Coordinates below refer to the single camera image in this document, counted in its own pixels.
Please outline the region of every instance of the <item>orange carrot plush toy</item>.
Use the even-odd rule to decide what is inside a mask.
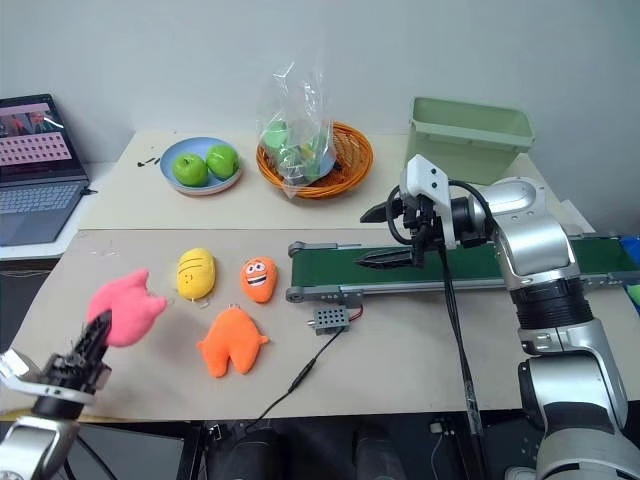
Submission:
[[[216,317],[207,336],[196,346],[202,352],[211,376],[223,377],[229,358],[237,371],[249,372],[260,345],[268,341],[269,337],[260,335],[249,314],[232,305]]]
[[[278,280],[278,267],[269,257],[255,257],[242,266],[240,283],[247,296],[258,303],[271,299]]]

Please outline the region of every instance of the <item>laptop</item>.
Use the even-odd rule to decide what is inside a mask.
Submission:
[[[88,185],[51,95],[0,99],[0,245],[55,241]]]

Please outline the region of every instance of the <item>woven basket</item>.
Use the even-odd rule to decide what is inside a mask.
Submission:
[[[333,122],[333,147],[336,163],[326,176],[296,192],[302,198],[329,198],[346,192],[367,176],[373,165],[373,150],[365,136],[344,123]],[[275,187],[282,190],[282,176],[269,161],[261,145],[256,151],[260,173]]]

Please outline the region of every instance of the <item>red wire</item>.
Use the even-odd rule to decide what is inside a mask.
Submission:
[[[364,311],[364,305],[360,305],[360,311],[358,313],[354,313],[349,317],[349,321],[353,322],[362,316],[362,312]]]

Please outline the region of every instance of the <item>laptop screen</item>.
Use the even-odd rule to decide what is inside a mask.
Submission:
[[[0,100],[0,183],[84,175],[49,95]]]

